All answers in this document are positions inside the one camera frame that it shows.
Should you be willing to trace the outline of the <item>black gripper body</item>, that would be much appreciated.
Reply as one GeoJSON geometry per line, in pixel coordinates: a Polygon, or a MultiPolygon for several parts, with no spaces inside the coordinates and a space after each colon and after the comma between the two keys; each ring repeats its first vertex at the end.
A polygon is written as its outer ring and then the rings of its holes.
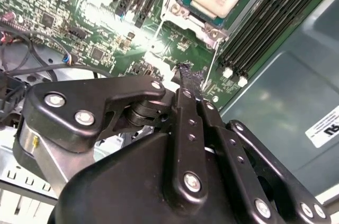
{"type": "Polygon", "coordinates": [[[208,198],[185,214],[165,199],[169,136],[147,136],[77,173],[63,188],[50,223],[250,223],[228,198],[213,153],[206,152],[208,198]]]}

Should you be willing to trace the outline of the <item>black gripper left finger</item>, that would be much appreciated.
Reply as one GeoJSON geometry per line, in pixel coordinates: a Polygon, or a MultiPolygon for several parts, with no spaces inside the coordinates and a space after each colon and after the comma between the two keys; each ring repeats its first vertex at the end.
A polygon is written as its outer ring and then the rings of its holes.
{"type": "Polygon", "coordinates": [[[169,136],[163,193],[172,207],[200,208],[208,197],[198,99],[149,75],[42,83],[29,89],[17,143],[58,199],[81,170],[147,136],[169,136]]]}

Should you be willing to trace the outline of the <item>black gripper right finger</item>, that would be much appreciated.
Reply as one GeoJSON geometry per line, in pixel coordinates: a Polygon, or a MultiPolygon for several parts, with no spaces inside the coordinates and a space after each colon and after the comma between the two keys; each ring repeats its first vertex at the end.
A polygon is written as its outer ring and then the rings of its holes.
{"type": "Polygon", "coordinates": [[[181,65],[181,85],[198,99],[207,145],[216,157],[238,223],[330,223],[319,201],[240,121],[224,123],[202,96],[203,73],[181,65]]]}

